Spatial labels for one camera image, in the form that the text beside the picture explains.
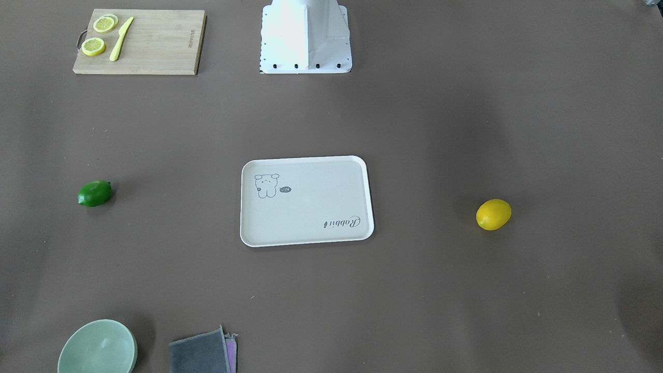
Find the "gray cloth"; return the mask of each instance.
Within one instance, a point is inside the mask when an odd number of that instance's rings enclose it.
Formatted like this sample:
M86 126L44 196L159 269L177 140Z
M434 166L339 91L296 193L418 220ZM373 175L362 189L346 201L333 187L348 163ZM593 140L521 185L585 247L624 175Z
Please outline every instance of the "gray cloth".
M170 373L231 373L222 327L169 346Z

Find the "white tray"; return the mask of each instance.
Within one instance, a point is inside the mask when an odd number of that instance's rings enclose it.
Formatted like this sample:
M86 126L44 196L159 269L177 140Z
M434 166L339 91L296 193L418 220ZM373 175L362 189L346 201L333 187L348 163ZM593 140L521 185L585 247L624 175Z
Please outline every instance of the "white tray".
M366 163L354 155L248 162L239 225L253 248L365 240L373 233Z

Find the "knife handle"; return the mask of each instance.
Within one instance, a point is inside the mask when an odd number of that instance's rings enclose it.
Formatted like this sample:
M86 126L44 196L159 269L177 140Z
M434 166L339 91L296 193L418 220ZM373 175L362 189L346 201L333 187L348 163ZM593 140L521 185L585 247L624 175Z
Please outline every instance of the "knife handle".
M122 34L117 39L117 42L115 43L115 46L113 47L113 51L111 51L111 56L109 57L109 59L111 61L117 61L117 57L120 56L120 50L122 49L122 43L124 42L125 35L126 34Z

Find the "bowl rim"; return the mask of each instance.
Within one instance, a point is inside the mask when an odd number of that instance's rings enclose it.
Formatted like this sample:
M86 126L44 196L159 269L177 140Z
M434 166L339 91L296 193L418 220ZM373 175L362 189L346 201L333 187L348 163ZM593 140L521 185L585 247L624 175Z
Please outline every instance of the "bowl rim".
M132 359L131 359L132 363L131 363L129 369L126 371L126 373L130 373L133 370L134 366L136 365L136 358L138 357L138 345L136 343L136 337L134 337L133 333L129 330L129 328L127 328L123 323L120 323L119 321L115 321L115 320L111 320L111 319L99 319L99 320L95 320L95 321L90 321L89 323L87 323L87 324L83 325L82 327L78 328L78 330L75 331L69 337L69 339L67 339L67 342L64 344L64 346L62 347L62 350L60 351L60 357L58 357L58 373L63 373L63 372L60 371L60 363L62 361L62 354L67 349L67 346L72 341L72 339L83 329L89 327L92 324L98 324L98 323L110 323L110 324L117 325L121 329L123 329L125 332L127 332L129 334L129 336L131 336L131 340L133 341L133 356L132 356Z

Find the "cartoon bear drawing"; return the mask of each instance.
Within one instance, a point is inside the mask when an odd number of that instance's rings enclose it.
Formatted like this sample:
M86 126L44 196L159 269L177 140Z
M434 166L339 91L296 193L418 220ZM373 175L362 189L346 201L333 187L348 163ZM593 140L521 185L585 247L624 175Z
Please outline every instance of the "cartoon bear drawing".
M278 174L255 175L255 187L258 189L258 197L274 198L276 195L276 185L278 184Z

